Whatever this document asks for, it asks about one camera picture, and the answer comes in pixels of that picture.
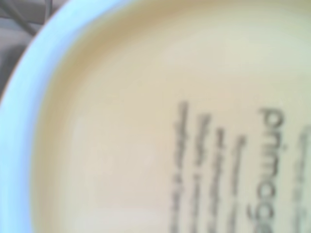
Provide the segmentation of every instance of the white rim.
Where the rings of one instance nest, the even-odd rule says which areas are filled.
[[[29,168],[37,113],[61,57],[91,21],[128,0],[71,0],[34,39],[0,105],[0,232],[32,233]]]

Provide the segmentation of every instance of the cable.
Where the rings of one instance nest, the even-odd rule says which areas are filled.
[[[45,21],[47,21],[52,15],[53,0],[45,0]]]
[[[8,16],[10,16],[29,35],[34,36],[36,34],[36,30],[23,18],[19,11],[6,0],[0,0],[0,8],[2,8],[5,13],[7,13]]]

